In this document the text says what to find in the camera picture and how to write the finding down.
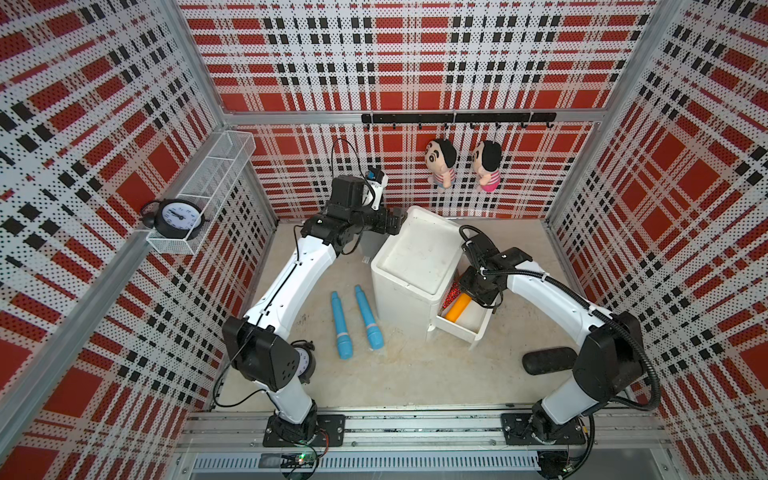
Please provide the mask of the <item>red glitter toy microphone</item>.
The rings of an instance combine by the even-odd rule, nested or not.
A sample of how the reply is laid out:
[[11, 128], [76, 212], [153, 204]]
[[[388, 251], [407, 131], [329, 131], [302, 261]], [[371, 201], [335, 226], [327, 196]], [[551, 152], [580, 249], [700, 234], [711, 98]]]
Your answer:
[[458, 281], [454, 281], [446, 294], [442, 308], [448, 308], [459, 296], [461, 295], [461, 289]]

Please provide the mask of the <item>orange toy microphone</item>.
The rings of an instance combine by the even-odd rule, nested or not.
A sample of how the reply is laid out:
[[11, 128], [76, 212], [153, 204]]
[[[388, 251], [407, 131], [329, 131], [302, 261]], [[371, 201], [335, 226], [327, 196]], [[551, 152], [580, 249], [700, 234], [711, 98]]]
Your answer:
[[461, 293], [452, 303], [450, 308], [445, 312], [444, 318], [447, 321], [456, 323], [471, 302], [472, 300], [469, 295], [466, 293]]

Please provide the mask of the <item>white drawer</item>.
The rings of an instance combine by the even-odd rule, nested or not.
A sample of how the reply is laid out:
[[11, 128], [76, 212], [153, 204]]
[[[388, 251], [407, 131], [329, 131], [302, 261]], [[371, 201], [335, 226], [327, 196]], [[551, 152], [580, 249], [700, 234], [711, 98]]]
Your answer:
[[453, 323], [444, 318], [450, 306], [446, 309], [442, 308], [431, 320], [427, 329], [427, 338], [432, 339], [437, 331], [442, 331], [468, 343], [470, 350], [474, 349], [486, 333], [493, 310], [482, 308], [472, 301], [457, 322]]

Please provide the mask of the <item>white plastic drawer cabinet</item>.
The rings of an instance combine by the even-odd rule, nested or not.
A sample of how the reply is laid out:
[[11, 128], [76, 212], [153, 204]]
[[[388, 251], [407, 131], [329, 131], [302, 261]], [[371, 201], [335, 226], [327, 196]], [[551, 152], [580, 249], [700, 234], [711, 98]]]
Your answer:
[[462, 256], [459, 225], [412, 206], [400, 233], [371, 262], [378, 318], [387, 327], [425, 341]]

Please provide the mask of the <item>blue toy microphone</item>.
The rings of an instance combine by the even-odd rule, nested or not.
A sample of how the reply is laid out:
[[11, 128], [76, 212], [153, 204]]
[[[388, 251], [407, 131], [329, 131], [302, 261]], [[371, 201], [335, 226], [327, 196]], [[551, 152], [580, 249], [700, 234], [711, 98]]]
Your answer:
[[367, 339], [371, 349], [379, 350], [383, 348], [383, 334], [375, 320], [375, 316], [368, 302], [367, 296], [360, 285], [355, 286], [355, 298], [362, 315], [362, 319], [366, 328]]
[[341, 360], [351, 359], [354, 355], [353, 343], [346, 325], [343, 305], [336, 291], [331, 293], [331, 307], [339, 357]]

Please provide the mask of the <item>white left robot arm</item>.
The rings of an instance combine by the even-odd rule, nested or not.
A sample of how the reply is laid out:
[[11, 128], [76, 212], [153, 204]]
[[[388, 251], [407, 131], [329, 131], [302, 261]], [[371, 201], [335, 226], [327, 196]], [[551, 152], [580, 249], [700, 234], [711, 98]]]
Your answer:
[[293, 324], [325, 271], [354, 250], [352, 241], [366, 231], [400, 232], [407, 213], [384, 206], [387, 183], [374, 166], [333, 178], [329, 200], [295, 232], [293, 256], [272, 285], [243, 317], [223, 324], [230, 368], [268, 396], [274, 406], [268, 427], [289, 444], [307, 445], [320, 431], [317, 404], [304, 389], [310, 373], [300, 369], [313, 353], [289, 342]]

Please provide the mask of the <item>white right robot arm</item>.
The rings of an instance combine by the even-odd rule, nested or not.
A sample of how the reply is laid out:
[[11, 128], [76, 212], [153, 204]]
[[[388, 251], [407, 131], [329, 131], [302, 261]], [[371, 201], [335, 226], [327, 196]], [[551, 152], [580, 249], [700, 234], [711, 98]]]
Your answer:
[[511, 416], [509, 444], [579, 445], [586, 441], [578, 430], [580, 421], [612, 403], [645, 412], [659, 407], [660, 376], [632, 313], [615, 313], [597, 305], [553, 277], [523, 250], [499, 249], [475, 226], [460, 226], [459, 236], [469, 262], [459, 277], [463, 294], [490, 311], [500, 307], [507, 293], [520, 297], [571, 342], [566, 349], [525, 355], [530, 373], [564, 370], [567, 375], [528, 413]]

